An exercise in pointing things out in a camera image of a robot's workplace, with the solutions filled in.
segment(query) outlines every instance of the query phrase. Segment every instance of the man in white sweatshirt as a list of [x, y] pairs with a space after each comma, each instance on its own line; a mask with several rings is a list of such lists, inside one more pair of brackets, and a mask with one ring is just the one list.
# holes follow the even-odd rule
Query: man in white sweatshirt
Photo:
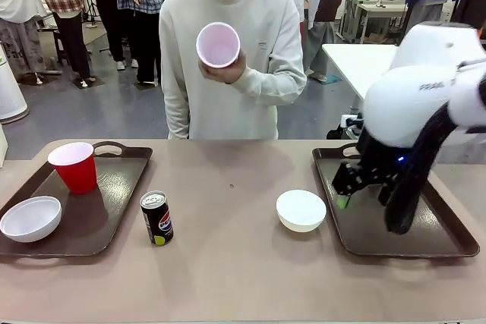
[[[196, 51], [198, 33], [217, 21], [241, 39], [238, 60], [219, 70]], [[169, 138], [278, 138], [276, 106], [307, 81], [293, 0], [166, 0], [159, 34]]]

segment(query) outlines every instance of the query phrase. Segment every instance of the white sneaker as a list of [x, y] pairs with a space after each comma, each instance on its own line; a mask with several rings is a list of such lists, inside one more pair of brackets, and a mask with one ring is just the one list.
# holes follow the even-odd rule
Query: white sneaker
[[124, 69], [126, 69], [126, 66], [127, 66], [127, 63], [125, 61], [117, 61], [116, 62], [116, 69], [118, 71], [123, 71]]

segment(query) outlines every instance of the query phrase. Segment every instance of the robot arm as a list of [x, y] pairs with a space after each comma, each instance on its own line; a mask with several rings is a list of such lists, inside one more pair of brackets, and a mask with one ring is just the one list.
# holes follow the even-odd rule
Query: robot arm
[[[486, 125], [486, 54], [475, 31], [470, 29], [468, 38], [463, 27], [435, 28], [415, 27], [392, 69], [369, 89], [357, 145], [361, 160], [356, 165], [343, 162], [333, 180], [336, 192], [347, 201], [354, 192], [381, 184], [378, 199], [385, 206], [385, 222], [397, 234], [410, 229], [421, 190], [449, 134], [458, 126]], [[417, 47], [421, 42], [432, 42], [435, 58], [424, 61]], [[452, 61], [468, 56], [458, 55], [454, 46], [467, 45], [472, 58]], [[415, 49], [414, 54], [407, 49]]]

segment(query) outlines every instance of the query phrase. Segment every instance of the cup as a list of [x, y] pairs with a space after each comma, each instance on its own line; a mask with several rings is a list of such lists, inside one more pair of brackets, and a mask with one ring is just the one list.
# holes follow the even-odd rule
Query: cup
[[47, 161], [55, 167], [72, 193], [83, 195], [96, 188], [94, 148], [90, 144], [84, 142], [65, 144], [54, 149]]
[[227, 68], [238, 59], [240, 37], [235, 29], [222, 22], [211, 23], [199, 32], [197, 54], [211, 68]]

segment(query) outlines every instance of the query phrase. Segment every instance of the soda can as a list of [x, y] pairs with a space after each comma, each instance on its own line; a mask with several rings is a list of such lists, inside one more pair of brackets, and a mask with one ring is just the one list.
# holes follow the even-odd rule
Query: soda can
[[165, 246], [174, 238], [167, 196], [162, 191], [150, 191], [142, 196], [140, 206], [152, 244]]

